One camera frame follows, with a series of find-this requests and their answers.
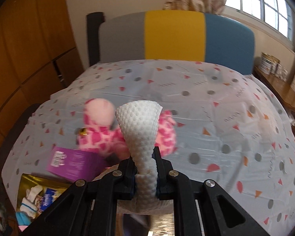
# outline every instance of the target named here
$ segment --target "bed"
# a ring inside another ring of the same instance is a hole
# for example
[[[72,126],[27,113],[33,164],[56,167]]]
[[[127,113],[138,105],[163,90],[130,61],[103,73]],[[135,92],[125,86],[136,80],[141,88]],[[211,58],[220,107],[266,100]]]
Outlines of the bed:
[[[249,76],[252,31],[191,11],[102,22],[102,13],[88,16],[92,66],[29,117],[7,157],[2,178],[12,204],[22,173],[53,177],[45,170],[53,145],[76,147],[87,99],[150,99],[177,122],[177,150],[167,156],[175,169],[216,180],[270,235],[287,235],[295,225],[294,136],[279,101]]]

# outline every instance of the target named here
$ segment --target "purple box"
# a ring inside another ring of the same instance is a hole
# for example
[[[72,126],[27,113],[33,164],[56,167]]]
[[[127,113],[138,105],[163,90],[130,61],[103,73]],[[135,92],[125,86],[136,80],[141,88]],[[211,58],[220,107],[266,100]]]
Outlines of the purple box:
[[[107,162],[97,153],[55,146],[47,170],[68,181],[92,181],[106,167]]]

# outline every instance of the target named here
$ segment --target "pink giraffe plush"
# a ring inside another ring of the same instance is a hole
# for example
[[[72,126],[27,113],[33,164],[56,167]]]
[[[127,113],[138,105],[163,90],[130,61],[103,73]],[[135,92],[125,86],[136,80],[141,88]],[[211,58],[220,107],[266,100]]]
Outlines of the pink giraffe plush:
[[[110,127],[114,121],[114,105],[106,99],[96,98],[85,102],[85,128],[78,136],[79,148],[82,151],[96,152],[103,157],[115,153],[120,160],[129,158],[128,147],[119,126],[114,130]],[[176,122],[169,110],[165,110],[159,117],[159,128],[155,146],[158,146],[161,156],[175,151]]]

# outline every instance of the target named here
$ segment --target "bed sheet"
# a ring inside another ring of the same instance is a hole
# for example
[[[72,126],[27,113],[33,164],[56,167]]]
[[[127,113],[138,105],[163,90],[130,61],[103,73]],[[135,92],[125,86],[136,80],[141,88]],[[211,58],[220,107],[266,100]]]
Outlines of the bed sheet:
[[[96,64],[53,94],[29,118],[4,165],[14,207],[22,173],[55,177],[46,171],[52,147],[77,147],[90,98],[116,107],[157,101],[177,122],[177,148],[167,156],[174,169],[218,182],[272,236],[295,225],[295,138],[284,108],[251,75],[188,61]]]

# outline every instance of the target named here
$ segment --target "wooden desk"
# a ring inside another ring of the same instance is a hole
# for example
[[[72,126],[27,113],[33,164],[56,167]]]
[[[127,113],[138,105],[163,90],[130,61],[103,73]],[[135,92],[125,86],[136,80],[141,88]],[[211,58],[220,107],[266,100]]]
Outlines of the wooden desk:
[[[275,77],[273,74],[266,75],[257,67],[254,72],[260,77],[260,80],[273,92],[282,106],[295,112],[295,91],[289,84]]]

